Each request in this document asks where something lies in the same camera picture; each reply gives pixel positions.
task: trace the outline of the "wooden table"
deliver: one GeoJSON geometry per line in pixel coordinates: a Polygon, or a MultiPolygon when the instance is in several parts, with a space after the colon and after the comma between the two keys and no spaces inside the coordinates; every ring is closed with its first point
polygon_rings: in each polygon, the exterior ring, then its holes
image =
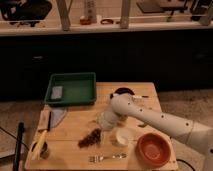
{"type": "MultiPolygon", "coordinates": [[[[135,94],[144,98],[138,100],[138,105],[161,111],[158,96],[152,83],[97,83],[97,101],[93,106],[69,107],[68,113],[57,128],[47,133],[46,141],[50,148],[50,156],[47,159],[31,160],[31,152],[28,153],[25,168],[27,170],[146,170],[143,163],[140,163],[135,155],[137,139],[145,133],[156,132],[162,135],[171,148],[170,161],[161,168],[155,170],[177,170],[177,162],[170,138],[158,130],[146,126],[141,128],[142,122],[134,118],[128,118],[123,125],[119,125],[112,131],[105,133],[101,146],[90,146],[79,148],[78,141],[89,134],[97,124],[94,122],[97,116],[102,113],[109,104],[109,95],[117,88],[128,87],[135,94]],[[114,134],[118,127],[127,127],[134,134],[134,140],[128,147],[116,146],[114,134]],[[105,160],[100,163],[89,163],[90,155],[112,155],[115,153],[126,153],[125,159],[105,160]]],[[[36,132],[34,141],[40,136],[36,132]]]]}

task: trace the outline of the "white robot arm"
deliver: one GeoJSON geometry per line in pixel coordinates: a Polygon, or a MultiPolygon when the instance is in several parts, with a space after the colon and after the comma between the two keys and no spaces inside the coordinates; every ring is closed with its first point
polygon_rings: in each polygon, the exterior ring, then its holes
{"type": "Polygon", "coordinates": [[[115,95],[111,99],[109,108],[98,118],[98,123],[104,131],[109,131],[122,115],[143,121],[195,149],[206,156],[203,171],[213,169],[213,128],[192,120],[137,106],[130,94],[115,95]]]}

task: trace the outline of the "small white bowl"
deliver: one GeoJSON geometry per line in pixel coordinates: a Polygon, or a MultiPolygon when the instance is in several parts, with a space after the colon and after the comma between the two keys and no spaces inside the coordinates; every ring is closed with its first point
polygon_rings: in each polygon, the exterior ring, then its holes
{"type": "Polygon", "coordinates": [[[119,146],[128,146],[134,138],[131,130],[128,128],[118,128],[115,137],[119,146]]]}

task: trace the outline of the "metal utensil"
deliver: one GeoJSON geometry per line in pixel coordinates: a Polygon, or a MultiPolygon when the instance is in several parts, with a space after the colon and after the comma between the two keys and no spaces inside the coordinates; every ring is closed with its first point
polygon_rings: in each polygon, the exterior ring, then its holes
{"type": "Polygon", "coordinates": [[[115,155],[112,155],[112,156],[95,155],[95,156],[89,156],[89,162],[97,163],[97,162],[101,162],[105,159],[122,159],[122,158],[126,158],[126,156],[127,155],[125,153],[115,154],[115,155]]]}

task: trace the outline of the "bottle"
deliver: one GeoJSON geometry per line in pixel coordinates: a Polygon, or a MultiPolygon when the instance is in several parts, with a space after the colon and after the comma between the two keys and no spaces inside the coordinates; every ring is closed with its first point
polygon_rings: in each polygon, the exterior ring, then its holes
{"type": "Polygon", "coordinates": [[[95,0],[84,0],[84,16],[92,23],[97,23],[95,0]]]}

